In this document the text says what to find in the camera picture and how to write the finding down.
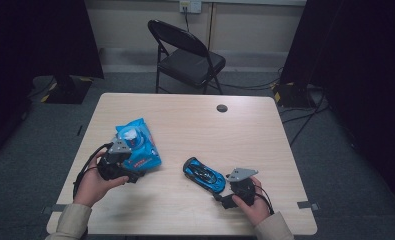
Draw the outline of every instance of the snack bag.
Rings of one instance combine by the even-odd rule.
[[[162,164],[150,130],[143,118],[124,126],[116,126],[116,131],[118,138],[123,139],[131,148],[131,156],[123,162],[127,169],[142,172]]]

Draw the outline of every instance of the chair backrest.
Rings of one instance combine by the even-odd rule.
[[[150,20],[148,29],[156,41],[163,47],[161,41],[201,57],[208,57],[206,46],[193,34],[159,20]]]

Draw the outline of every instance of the person's hand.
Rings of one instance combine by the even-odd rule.
[[[73,203],[82,204],[92,207],[96,202],[100,201],[110,189],[125,184],[128,181],[127,176],[119,177],[113,180],[106,181],[98,173],[97,158],[104,155],[104,152],[99,152],[91,160],[88,165],[81,183],[79,184],[78,192],[76,193]]]
[[[263,195],[262,193],[262,183],[255,177],[250,177],[253,183],[256,185],[256,193]],[[241,210],[243,210],[244,214],[246,214],[247,218],[250,220],[253,226],[257,226],[263,220],[270,216],[268,205],[266,202],[258,197],[254,197],[254,204],[252,206],[248,206],[239,196],[233,195],[232,200],[237,204]]]

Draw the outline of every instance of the sleeve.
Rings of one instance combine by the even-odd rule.
[[[69,204],[59,218],[56,232],[47,236],[46,240],[80,239],[87,229],[91,216],[91,208],[81,204]]]
[[[281,212],[263,220],[255,227],[258,240],[293,240],[294,236],[287,226]]]

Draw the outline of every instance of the wall outlet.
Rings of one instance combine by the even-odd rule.
[[[191,12],[191,3],[190,1],[179,1],[179,12]]]
[[[201,13],[201,1],[179,1],[179,12]]]

